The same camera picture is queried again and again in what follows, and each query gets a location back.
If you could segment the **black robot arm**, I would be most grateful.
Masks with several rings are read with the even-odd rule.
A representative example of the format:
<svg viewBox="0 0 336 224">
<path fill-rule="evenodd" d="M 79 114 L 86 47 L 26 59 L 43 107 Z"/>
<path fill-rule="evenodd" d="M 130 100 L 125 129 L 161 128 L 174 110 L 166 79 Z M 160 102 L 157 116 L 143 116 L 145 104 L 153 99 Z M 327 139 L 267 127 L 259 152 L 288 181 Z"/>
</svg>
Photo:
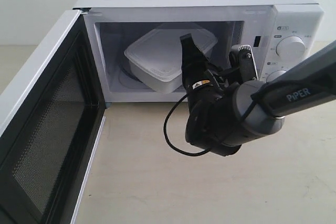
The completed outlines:
<svg viewBox="0 0 336 224">
<path fill-rule="evenodd" d="M 207 59 L 191 34 L 180 42 L 190 112 L 185 139 L 206 152 L 235 154 L 244 143 L 279 132 L 287 115 L 335 99 L 335 43 L 264 83 L 249 45 L 234 45 L 231 67 L 224 70 Z"/>
</svg>

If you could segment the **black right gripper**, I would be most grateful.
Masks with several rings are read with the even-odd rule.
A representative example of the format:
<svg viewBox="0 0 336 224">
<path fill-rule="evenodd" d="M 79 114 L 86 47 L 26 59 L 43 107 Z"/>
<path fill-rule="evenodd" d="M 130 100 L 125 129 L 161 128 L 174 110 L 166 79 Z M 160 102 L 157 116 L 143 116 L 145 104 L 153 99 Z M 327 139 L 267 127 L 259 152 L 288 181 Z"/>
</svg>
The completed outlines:
<svg viewBox="0 0 336 224">
<path fill-rule="evenodd" d="M 188 103 L 209 102 L 221 99 L 223 94 L 214 86 L 215 76 L 221 67 L 203 61 L 204 55 L 194 43 L 192 34 L 180 37 L 182 46 L 182 84 Z"/>
</svg>

